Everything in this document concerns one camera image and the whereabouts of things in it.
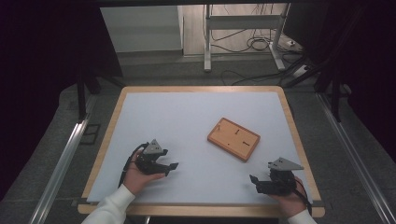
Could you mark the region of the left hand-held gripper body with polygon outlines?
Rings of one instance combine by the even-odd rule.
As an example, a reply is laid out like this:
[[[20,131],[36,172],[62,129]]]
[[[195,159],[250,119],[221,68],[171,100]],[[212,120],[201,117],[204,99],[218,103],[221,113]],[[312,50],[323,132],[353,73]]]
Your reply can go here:
[[[136,158],[135,165],[145,175],[161,174],[163,165],[157,162],[157,156],[163,151],[156,139],[146,143],[141,154]]]

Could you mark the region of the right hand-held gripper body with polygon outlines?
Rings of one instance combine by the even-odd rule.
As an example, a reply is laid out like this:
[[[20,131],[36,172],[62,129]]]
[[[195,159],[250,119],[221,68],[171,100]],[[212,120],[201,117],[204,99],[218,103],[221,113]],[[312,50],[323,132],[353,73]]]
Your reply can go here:
[[[287,196],[297,188],[293,171],[303,170],[304,167],[293,161],[279,157],[277,160],[268,163],[270,178],[275,185],[275,195]]]

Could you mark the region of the wooden picture frame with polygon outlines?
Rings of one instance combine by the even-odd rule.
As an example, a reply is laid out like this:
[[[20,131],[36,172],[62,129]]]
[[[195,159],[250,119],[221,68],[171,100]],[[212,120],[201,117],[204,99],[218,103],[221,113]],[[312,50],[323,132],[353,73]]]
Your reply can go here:
[[[261,137],[229,119],[221,118],[207,136],[207,140],[246,162]]]

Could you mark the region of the person's left hand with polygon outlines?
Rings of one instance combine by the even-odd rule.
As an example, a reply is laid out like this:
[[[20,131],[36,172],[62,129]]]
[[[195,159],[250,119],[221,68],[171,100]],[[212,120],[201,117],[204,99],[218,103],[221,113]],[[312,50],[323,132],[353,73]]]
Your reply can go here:
[[[125,177],[123,179],[123,185],[133,194],[137,195],[143,188],[151,181],[158,180],[165,177],[165,174],[143,174],[135,165],[136,158],[141,154],[141,150],[138,150],[127,167]]]

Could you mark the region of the person's right hand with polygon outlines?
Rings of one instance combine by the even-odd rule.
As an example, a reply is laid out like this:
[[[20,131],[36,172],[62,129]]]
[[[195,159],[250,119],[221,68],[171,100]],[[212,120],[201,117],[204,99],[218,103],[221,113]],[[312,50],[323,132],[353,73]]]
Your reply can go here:
[[[296,193],[288,196],[271,195],[271,198],[278,202],[280,211],[285,217],[293,217],[306,209],[305,203]]]

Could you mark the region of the black metal stand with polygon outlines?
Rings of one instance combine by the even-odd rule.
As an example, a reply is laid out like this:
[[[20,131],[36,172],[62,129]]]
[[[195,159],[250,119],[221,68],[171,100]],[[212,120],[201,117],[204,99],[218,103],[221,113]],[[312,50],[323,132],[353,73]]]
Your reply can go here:
[[[124,88],[125,84],[109,74],[96,69],[96,68],[84,68],[79,69],[77,72],[77,89],[78,89],[78,123],[81,123],[88,114],[86,106],[86,94],[85,89],[88,89],[90,94],[96,95],[101,91],[101,86],[97,78],[103,78],[109,83],[114,84],[119,88]]]
[[[341,118],[339,115],[339,102],[340,97],[342,96],[341,77],[340,70],[338,69],[336,63],[337,60],[331,56],[324,62],[313,66],[311,69],[287,82],[283,85],[283,88],[292,88],[297,84],[300,84],[301,82],[313,77],[314,75],[318,75],[318,78],[314,84],[314,90],[318,93],[324,93],[329,86],[332,87],[330,110],[335,120],[340,122]]]

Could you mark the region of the large white power strip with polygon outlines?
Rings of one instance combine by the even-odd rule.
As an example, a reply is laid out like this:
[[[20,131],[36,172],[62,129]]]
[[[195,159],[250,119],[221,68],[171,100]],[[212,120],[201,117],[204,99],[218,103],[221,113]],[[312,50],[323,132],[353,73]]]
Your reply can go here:
[[[309,71],[310,69],[311,69],[310,65],[303,64],[292,74],[292,76],[299,77],[303,75],[305,72]]]

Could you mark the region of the light grey cabinet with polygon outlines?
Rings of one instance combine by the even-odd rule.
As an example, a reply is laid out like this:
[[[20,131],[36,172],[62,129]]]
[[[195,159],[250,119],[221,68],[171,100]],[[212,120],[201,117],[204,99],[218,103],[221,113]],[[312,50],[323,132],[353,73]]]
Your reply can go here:
[[[177,6],[100,10],[116,52],[182,49]]]

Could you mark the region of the dark curtain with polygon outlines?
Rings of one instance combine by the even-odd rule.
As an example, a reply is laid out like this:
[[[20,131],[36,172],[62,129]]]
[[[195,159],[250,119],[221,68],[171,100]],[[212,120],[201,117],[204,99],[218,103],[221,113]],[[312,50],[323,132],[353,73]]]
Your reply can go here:
[[[341,40],[357,7],[363,11],[336,57],[348,102],[396,162],[396,0],[328,0],[311,60],[322,62]]]
[[[122,75],[99,6],[84,0],[0,0],[0,201],[35,151],[60,93],[82,75]]]

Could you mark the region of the small black floor frame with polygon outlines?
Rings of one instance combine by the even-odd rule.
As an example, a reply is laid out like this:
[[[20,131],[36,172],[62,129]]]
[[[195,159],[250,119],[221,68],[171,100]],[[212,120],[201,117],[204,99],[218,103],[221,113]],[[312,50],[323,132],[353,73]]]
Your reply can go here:
[[[100,128],[101,128],[100,124],[89,124],[86,127],[79,143],[81,145],[88,145],[88,146],[94,145],[98,137]]]

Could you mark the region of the aluminium rail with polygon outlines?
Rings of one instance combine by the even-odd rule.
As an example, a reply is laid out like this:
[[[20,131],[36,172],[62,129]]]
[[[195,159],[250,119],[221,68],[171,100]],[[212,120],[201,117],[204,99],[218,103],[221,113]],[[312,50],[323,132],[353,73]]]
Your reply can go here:
[[[344,129],[344,126],[332,114],[331,103],[327,99],[326,94],[317,93],[316,96],[382,223],[396,224],[396,215],[391,211],[389,203],[386,200],[382,190],[375,183],[372,175],[358,154],[355,145],[352,143],[346,130]]]
[[[75,125],[28,224],[45,223],[88,122],[87,119],[84,119]]]

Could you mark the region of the white metal desk frame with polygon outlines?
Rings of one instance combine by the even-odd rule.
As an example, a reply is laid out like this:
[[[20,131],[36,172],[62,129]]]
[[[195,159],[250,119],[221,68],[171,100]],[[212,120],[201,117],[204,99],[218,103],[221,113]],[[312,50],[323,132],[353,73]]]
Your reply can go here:
[[[236,29],[275,29],[276,34],[269,42],[268,48],[273,56],[279,71],[285,71],[286,67],[277,49],[279,39],[287,18],[290,3],[287,3],[279,15],[237,15],[237,16],[212,16],[211,6],[205,5],[205,50],[204,69],[211,71],[211,45],[210,32],[213,30],[236,30]]]

